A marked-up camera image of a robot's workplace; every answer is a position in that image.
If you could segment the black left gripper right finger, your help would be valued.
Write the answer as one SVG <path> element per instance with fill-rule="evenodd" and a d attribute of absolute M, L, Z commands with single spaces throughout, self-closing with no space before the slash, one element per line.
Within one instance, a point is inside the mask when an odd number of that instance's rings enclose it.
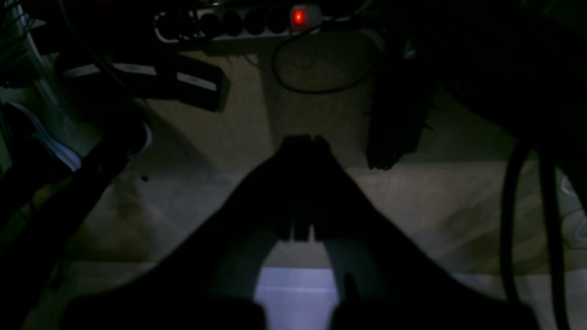
<path fill-rule="evenodd" d="M 537 330 L 527 305 L 454 279 L 386 219 L 321 136 L 311 140 L 310 200 L 342 293 L 333 330 Z"/>

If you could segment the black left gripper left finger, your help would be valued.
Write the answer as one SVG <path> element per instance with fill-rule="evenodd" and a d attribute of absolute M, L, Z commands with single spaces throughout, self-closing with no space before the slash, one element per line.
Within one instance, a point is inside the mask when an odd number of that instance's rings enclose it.
<path fill-rule="evenodd" d="M 285 138 L 161 263 L 119 288 L 70 303 L 61 330 L 266 329 L 255 288 L 268 253 L 291 232 L 277 214 L 302 159 L 302 136 Z"/>

